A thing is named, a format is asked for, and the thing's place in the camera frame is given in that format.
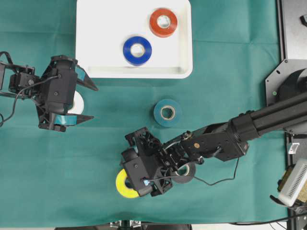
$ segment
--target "black tape roll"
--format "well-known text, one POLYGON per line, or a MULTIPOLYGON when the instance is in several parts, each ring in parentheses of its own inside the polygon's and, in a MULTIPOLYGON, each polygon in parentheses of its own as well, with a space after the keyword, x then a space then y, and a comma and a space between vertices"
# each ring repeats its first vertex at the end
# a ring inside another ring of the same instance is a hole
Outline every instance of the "black tape roll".
POLYGON ((176 176, 176 177, 173 177, 172 180, 178 184, 185 184, 185 183, 190 182, 196 173, 196 166, 194 163, 187 163, 183 165, 180 169, 184 167, 187 168, 187 171, 183 175, 179 175, 177 171, 171 172, 171 176, 176 176))

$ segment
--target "yellow tape roll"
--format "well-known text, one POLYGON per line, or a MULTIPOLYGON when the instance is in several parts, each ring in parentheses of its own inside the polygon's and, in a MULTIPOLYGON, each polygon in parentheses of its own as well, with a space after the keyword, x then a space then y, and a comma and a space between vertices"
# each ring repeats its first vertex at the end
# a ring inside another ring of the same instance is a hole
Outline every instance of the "yellow tape roll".
POLYGON ((132 188, 128 188, 125 184, 127 179, 127 173, 122 169, 116 177, 116 188, 117 191, 125 198, 137 198, 139 194, 132 188))

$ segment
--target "blue tape roll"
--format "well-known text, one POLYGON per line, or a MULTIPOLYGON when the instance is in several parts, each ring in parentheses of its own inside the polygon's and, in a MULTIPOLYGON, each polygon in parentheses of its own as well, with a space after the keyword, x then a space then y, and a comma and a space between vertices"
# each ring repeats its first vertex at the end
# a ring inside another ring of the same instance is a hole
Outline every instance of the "blue tape roll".
POLYGON ((156 122, 164 127, 173 127, 182 117, 181 106, 171 99, 164 99, 159 101, 154 107, 153 111, 156 122), (163 110, 169 109, 172 114, 169 118, 163 116, 163 110))
POLYGON ((140 36, 129 38, 125 42, 124 48, 123 48, 123 53, 124 53, 126 60, 134 66, 140 66, 140 65, 143 65, 145 62, 147 62, 150 59, 152 52, 153 52, 153 49, 149 41, 140 36), (135 44, 141 44, 144 47, 144 54, 140 57, 135 57, 131 53, 131 47, 135 44))
POLYGON ((70 115, 70 116, 57 115, 54 121, 54 124, 62 125, 62 126, 75 126, 77 124, 77 116, 76 115, 70 115))

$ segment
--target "white tape roll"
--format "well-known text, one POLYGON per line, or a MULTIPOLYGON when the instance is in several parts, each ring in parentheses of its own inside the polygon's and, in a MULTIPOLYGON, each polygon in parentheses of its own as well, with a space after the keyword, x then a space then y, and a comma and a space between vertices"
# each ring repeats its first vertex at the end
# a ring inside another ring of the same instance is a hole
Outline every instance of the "white tape roll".
POLYGON ((84 100, 82 96, 75 91, 75 96, 73 97, 73 105, 70 110, 68 110, 69 114, 82 114, 84 110, 84 100))

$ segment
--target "teal tape roll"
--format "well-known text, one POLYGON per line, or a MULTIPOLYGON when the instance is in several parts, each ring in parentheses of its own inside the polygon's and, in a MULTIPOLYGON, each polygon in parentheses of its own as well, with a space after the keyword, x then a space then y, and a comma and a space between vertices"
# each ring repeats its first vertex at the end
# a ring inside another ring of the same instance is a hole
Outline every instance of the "teal tape roll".
POLYGON ((159 101, 153 111, 156 122, 164 127, 175 126, 182 116, 181 106, 171 99, 159 101))
POLYGON ((63 116, 57 115, 54 121, 55 125, 62 125, 62 126, 75 126, 77 124, 77 116, 70 115, 70 116, 63 116))

